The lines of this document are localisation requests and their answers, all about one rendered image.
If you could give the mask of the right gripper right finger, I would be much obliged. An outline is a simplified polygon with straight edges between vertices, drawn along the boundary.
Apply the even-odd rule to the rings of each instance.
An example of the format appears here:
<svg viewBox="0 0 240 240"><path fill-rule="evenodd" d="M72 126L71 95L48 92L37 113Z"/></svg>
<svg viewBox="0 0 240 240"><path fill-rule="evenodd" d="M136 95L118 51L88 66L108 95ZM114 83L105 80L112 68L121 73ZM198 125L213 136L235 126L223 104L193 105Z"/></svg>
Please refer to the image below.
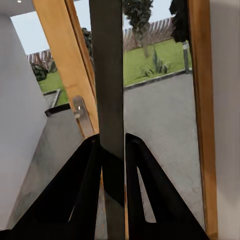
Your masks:
<svg viewBox="0 0 240 240"><path fill-rule="evenodd" d="M129 240L210 240L145 142L125 135ZM145 220L139 168L156 223Z"/></svg>

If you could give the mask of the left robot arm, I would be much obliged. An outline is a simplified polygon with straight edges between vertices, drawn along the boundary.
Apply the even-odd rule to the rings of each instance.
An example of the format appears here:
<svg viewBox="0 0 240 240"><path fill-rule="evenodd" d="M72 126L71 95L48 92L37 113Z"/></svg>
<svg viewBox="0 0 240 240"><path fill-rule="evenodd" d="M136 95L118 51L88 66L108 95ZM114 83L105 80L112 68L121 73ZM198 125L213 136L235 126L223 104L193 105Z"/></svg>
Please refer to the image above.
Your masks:
<svg viewBox="0 0 240 240"><path fill-rule="evenodd" d="M4 238L10 233L10 230L0 231L0 240L4 240Z"/></svg>

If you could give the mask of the poster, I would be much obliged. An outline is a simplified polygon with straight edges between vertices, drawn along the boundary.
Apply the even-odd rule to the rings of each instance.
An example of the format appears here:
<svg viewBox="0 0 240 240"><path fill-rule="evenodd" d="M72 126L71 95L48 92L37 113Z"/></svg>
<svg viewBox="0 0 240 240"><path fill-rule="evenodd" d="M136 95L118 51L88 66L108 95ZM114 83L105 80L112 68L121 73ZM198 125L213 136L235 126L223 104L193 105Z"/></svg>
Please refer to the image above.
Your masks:
<svg viewBox="0 0 240 240"><path fill-rule="evenodd" d="M123 0L88 0L107 240L125 240Z"/></svg>

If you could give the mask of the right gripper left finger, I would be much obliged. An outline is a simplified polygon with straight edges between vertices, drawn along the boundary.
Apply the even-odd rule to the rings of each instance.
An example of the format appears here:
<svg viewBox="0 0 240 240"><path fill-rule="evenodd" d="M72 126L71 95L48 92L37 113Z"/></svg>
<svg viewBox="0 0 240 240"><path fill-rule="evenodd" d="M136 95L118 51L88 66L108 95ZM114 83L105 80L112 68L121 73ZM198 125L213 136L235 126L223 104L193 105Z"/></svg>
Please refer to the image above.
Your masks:
<svg viewBox="0 0 240 240"><path fill-rule="evenodd" d="M4 240L94 240L100 134L86 138Z"/></svg>

